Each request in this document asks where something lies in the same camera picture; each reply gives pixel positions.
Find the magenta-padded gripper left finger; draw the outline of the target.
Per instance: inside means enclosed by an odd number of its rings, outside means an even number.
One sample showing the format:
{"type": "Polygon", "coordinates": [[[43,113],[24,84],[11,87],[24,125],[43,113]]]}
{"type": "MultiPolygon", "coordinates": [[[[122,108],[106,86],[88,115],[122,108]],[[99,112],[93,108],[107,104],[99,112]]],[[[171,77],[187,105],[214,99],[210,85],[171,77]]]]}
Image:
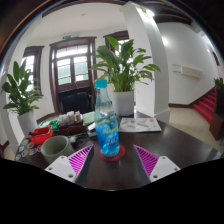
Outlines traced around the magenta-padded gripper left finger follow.
{"type": "Polygon", "coordinates": [[[94,146],[89,145],[70,156],[59,156],[46,171],[69,182],[81,184],[87,175],[94,156],[94,146]]]}

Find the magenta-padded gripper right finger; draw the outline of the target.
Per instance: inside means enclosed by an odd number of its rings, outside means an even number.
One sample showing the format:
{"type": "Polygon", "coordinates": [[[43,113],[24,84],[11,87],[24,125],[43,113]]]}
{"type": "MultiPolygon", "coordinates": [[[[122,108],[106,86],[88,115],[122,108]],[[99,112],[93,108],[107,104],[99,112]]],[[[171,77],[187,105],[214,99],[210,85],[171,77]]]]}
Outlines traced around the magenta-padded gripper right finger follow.
{"type": "Polygon", "coordinates": [[[152,183],[180,170],[167,156],[158,157],[137,145],[133,146],[133,157],[142,183],[152,183]]]}

